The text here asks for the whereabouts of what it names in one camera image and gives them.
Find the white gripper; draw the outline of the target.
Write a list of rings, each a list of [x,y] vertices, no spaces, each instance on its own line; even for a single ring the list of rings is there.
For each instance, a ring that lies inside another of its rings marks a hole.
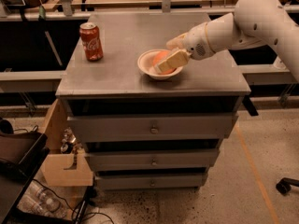
[[[181,34],[166,42],[166,47],[172,49],[169,54],[154,66],[157,74],[163,74],[169,69],[176,69],[188,63],[190,57],[194,60],[204,60],[215,54],[207,39],[207,23],[193,27],[187,34]]]

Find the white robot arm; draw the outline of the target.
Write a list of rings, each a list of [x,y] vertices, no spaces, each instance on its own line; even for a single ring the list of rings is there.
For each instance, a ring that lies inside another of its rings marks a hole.
[[[154,69],[158,74],[203,60],[225,49],[269,46],[299,80],[299,26],[278,0],[238,0],[235,10],[201,23],[166,43],[170,53]]]

